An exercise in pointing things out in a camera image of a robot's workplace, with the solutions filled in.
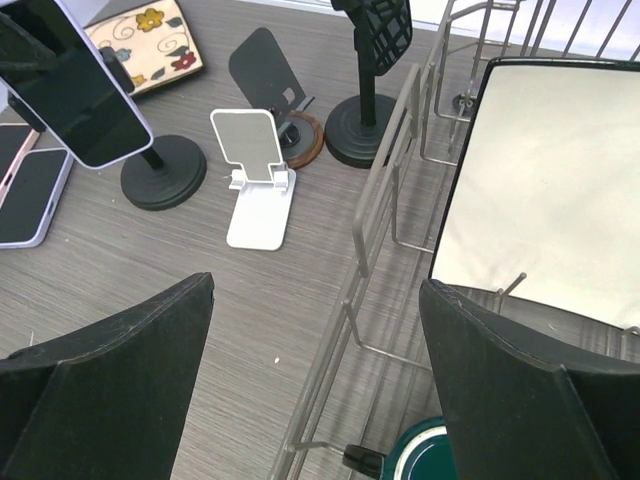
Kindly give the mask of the purple-cased phone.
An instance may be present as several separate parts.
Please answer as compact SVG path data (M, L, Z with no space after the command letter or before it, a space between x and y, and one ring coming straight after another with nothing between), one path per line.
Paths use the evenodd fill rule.
M46 238L74 165L64 148L25 155L1 206L1 248L24 249Z
M1 82L85 167L159 165L149 124L63 2L1 3Z

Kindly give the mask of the white folding phone stand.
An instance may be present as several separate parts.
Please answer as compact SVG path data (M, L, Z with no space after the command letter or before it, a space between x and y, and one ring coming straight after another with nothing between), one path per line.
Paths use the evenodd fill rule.
M210 121L237 192L226 235L236 249L276 251L285 237L296 172L283 159L275 120L264 109L223 109Z

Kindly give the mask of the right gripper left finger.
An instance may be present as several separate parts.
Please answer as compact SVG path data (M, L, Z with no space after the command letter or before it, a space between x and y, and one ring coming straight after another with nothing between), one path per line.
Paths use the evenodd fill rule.
M167 479L214 306L193 274L1 362L5 479Z

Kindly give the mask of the pink-cased phone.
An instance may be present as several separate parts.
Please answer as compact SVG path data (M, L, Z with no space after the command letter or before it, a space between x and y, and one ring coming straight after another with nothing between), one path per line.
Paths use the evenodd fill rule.
M0 131L0 202L3 203L24 156L35 145L40 133L26 123L2 123Z

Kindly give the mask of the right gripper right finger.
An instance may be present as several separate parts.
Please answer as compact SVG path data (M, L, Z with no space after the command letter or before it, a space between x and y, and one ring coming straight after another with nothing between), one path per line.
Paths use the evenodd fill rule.
M461 479L635 479L639 367L426 279L419 311Z

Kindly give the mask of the black round-base stand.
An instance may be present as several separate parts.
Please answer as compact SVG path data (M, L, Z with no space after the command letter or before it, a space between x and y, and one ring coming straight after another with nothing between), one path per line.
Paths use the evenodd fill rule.
M206 156L194 141L164 135L124 162L120 184L124 196L136 207L161 211L188 200L201 186L206 172Z

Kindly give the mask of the wooden-base grey phone stand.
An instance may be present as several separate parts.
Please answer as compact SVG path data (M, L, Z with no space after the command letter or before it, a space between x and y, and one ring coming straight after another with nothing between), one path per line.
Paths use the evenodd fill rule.
M254 30L230 55L228 68L250 106L273 116L287 165L298 170L313 162L324 146L321 123L306 112L315 98L305 93L273 33Z

